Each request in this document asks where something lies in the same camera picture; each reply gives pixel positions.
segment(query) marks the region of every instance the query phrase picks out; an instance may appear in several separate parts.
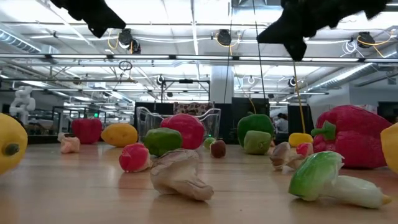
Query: wire basket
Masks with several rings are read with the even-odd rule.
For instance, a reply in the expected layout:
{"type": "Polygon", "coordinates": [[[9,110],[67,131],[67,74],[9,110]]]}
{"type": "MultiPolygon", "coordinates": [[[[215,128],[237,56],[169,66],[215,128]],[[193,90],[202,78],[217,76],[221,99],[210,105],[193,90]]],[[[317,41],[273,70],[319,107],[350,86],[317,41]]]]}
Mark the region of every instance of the wire basket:
{"type": "MultiPolygon", "coordinates": [[[[171,116],[173,115],[151,113],[143,106],[137,107],[137,131],[139,135],[139,141],[144,142],[145,135],[149,130],[160,128],[160,124],[163,119],[171,116]]],[[[218,138],[221,109],[213,108],[208,110],[205,114],[195,117],[198,118],[205,127],[203,139],[207,137],[213,137],[215,139],[218,138]]]]}

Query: red bell pepper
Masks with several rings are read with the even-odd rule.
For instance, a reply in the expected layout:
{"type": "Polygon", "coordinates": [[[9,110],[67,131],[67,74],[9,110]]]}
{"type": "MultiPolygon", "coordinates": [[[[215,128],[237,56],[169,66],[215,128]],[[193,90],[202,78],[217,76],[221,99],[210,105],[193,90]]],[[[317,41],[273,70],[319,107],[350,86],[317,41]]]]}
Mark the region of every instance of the red bell pepper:
{"type": "Polygon", "coordinates": [[[94,144],[100,139],[102,122],[100,119],[75,119],[72,131],[81,144],[94,144]]]}
{"type": "Polygon", "coordinates": [[[180,132],[184,149],[197,149],[203,142],[205,127],[198,118],[192,115],[176,114],[164,119],[160,126],[180,132]]]}
{"type": "Polygon", "coordinates": [[[384,118],[352,105],[323,113],[311,134],[314,152],[340,153],[347,168],[386,166],[380,133],[392,124],[384,118]]]}

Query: white robot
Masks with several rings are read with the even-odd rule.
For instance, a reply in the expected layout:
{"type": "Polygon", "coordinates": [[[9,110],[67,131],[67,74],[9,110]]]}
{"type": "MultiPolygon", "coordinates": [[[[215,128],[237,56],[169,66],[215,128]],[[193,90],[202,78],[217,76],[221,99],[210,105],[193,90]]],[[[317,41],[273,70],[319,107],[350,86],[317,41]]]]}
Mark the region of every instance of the white robot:
{"type": "Polygon", "coordinates": [[[31,86],[20,86],[15,92],[15,99],[10,106],[10,114],[18,117],[23,124],[27,124],[29,111],[36,108],[35,99],[30,97],[32,90],[31,86]]]}

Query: green tomato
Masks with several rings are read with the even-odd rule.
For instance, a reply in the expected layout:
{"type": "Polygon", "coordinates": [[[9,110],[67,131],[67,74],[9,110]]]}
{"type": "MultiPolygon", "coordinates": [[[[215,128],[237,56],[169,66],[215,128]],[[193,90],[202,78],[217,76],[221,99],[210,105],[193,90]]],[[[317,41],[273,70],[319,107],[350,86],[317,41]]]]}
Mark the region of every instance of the green tomato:
{"type": "Polygon", "coordinates": [[[216,139],[215,138],[206,138],[206,140],[203,142],[203,146],[205,147],[205,149],[210,150],[210,145],[215,142],[216,139]]]}
{"type": "Polygon", "coordinates": [[[244,137],[248,131],[262,131],[274,135],[274,125],[265,114],[252,114],[242,118],[238,123],[239,144],[244,147],[244,137]]]}
{"type": "Polygon", "coordinates": [[[166,152],[180,149],[182,136],[180,132],[169,128],[151,129],[145,136],[144,145],[151,155],[162,156],[166,152]]]}
{"type": "Polygon", "coordinates": [[[244,137],[244,152],[252,155],[264,155],[271,145],[272,136],[262,131],[248,131],[244,137]]]}

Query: toy vegetable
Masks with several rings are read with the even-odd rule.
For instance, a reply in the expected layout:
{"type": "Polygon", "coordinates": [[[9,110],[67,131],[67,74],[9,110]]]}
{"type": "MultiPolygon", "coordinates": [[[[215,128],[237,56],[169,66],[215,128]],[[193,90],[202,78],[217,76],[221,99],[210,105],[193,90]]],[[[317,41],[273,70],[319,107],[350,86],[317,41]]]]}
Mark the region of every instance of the toy vegetable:
{"type": "Polygon", "coordinates": [[[137,130],[126,123],[111,124],[101,133],[101,138],[107,144],[124,147],[134,144],[138,140],[137,130]]]}
{"type": "Polygon", "coordinates": [[[0,174],[3,174],[24,157],[27,133],[18,121],[6,114],[0,113],[0,123],[0,174]]]}
{"type": "Polygon", "coordinates": [[[68,134],[59,133],[58,141],[61,143],[61,153],[79,153],[80,151],[80,140],[76,137],[69,137],[68,134]]]}
{"type": "Polygon", "coordinates": [[[288,142],[282,142],[276,146],[269,159],[275,170],[282,170],[283,166],[297,169],[303,162],[304,156],[298,155],[294,150],[291,150],[288,142]]]}
{"type": "Polygon", "coordinates": [[[293,133],[289,136],[289,144],[292,147],[297,147],[299,144],[312,143],[312,136],[304,133],[293,133]]]}
{"type": "Polygon", "coordinates": [[[94,144],[100,139],[102,123],[100,119],[74,119],[72,130],[81,144],[94,144]]]}
{"type": "Polygon", "coordinates": [[[398,174],[398,123],[381,132],[381,147],[388,167],[398,174]]]}
{"type": "Polygon", "coordinates": [[[189,114],[176,114],[160,124],[162,128],[170,128],[181,133],[184,149],[197,149],[203,142],[205,127],[200,120],[189,114]]]}
{"type": "Polygon", "coordinates": [[[384,118],[357,106],[338,106],[323,113],[311,134],[314,152],[335,151],[344,166],[377,168],[386,166],[380,133],[391,126],[384,118]]]}
{"type": "Polygon", "coordinates": [[[290,181],[289,193],[306,201],[334,197],[366,208],[379,208],[391,202],[373,183],[338,175],[343,156],[319,152],[306,158],[290,181]]]}
{"type": "Polygon", "coordinates": [[[218,140],[210,145],[211,155],[214,158],[222,158],[226,154],[226,144],[223,140],[218,140]]]}
{"type": "Polygon", "coordinates": [[[183,194],[195,200],[210,200],[213,188],[197,176],[199,154],[193,150],[167,152],[154,162],[150,180],[161,194],[183,194]]]}
{"type": "Polygon", "coordinates": [[[145,136],[144,145],[151,155],[161,156],[166,152],[181,148],[181,134],[169,128],[149,130],[145,136]]]}
{"type": "Polygon", "coordinates": [[[313,146],[311,143],[303,143],[299,144],[296,147],[296,153],[298,155],[303,155],[304,157],[308,157],[313,154],[313,146]]]}
{"type": "Polygon", "coordinates": [[[272,136],[262,131],[248,131],[244,137],[243,150],[247,154],[264,155],[271,145],[272,136]]]}
{"type": "Polygon", "coordinates": [[[262,131],[274,135],[274,125],[265,114],[252,114],[242,118],[238,123],[239,144],[244,147],[244,137],[248,131],[262,131]]]}
{"type": "Polygon", "coordinates": [[[205,147],[205,149],[210,150],[210,145],[215,141],[216,141],[215,138],[206,138],[206,140],[203,142],[203,146],[205,147]]]}
{"type": "Polygon", "coordinates": [[[126,172],[140,172],[152,165],[148,149],[139,143],[124,147],[119,163],[126,172]]]}

